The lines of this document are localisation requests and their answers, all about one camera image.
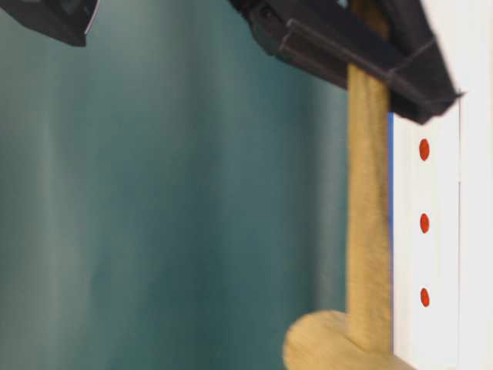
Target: teal backdrop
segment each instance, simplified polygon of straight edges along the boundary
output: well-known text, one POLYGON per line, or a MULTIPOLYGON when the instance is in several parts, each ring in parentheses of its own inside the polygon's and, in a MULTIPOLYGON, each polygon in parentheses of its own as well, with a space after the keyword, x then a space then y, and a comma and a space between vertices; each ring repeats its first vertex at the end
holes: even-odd
POLYGON ((344 310, 346 96, 226 0, 105 0, 86 49, 0 14, 0 368, 282 369, 344 310))

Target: white panel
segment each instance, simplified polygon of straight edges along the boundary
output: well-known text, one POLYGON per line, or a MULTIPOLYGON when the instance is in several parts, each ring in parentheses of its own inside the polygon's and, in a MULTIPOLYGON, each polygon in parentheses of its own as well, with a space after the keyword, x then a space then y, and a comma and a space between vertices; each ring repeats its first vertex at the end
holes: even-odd
POLYGON ((460 2, 461 101, 460 369, 493 369, 491 180, 493 6, 460 2))
MULTIPOLYGON (((423 3, 457 81, 456 2, 423 3)), ((394 353, 420 370, 458 364, 458 171, 458 105, 426 126, 394 117, 394 353), (422 139, 431 148, 426 161, 419 155, 422 139), (430 219, 426 234, 422 213, 430 219)))

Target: wooden dowel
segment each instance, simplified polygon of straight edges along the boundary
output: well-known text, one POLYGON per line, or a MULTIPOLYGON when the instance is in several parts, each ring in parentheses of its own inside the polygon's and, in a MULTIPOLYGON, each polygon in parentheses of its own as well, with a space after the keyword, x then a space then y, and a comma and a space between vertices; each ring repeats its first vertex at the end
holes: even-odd
MULTIPOLYGON (((387 37, 373 0, 351 10, 387 37)), ((347 334, 367 351, 391 351, 391 265, 388 233, 387 87, 349 66, 349 208, 347 224, 347 334)))
MULTIPOLYGON (((387 36, 373 0, 353 0, 351 9, 387 36)), ((284 363, 288 370, 410 370, 391 354, 389 92, 355 66, 348 72, 348 313, 322 311, 298 320, 287 332, 284 363)))

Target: black object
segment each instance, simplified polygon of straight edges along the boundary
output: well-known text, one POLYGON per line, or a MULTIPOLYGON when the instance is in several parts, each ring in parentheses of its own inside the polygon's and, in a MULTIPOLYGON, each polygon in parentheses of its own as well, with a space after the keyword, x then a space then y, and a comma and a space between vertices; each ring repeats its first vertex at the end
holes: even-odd
POLYGON ((347 88, 352 63, 385 82, 391 108, 417 123, 459 97, 420 0, 376 0, 391 26, 385 41, 336 0, 230 0, 265 51, 347 88))
POLYGON ((53 39, 85 46, 99 0, 0 0, 17 22, 53 39))

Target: red circle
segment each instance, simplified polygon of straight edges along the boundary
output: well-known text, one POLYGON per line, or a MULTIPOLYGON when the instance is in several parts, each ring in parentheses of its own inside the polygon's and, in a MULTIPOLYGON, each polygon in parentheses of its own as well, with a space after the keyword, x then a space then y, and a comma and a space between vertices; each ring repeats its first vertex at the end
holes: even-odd
POLYGON ((428 140, 423 139, 419 143, 419 155, 422 160, 427 160, 430 156, 430 144, 428 143, 428 140))
POLYGON ((423 231, 423 234, 426 234, 428 230, 430 230, 430 219, 426 214, 421 215, 420 219, 420 225, 421 225, 421 231, 423 231))
POLYGON ((425 288, 421 289, 421 303, 425 307, 428 307, 430 305, 430 295, 425 288))

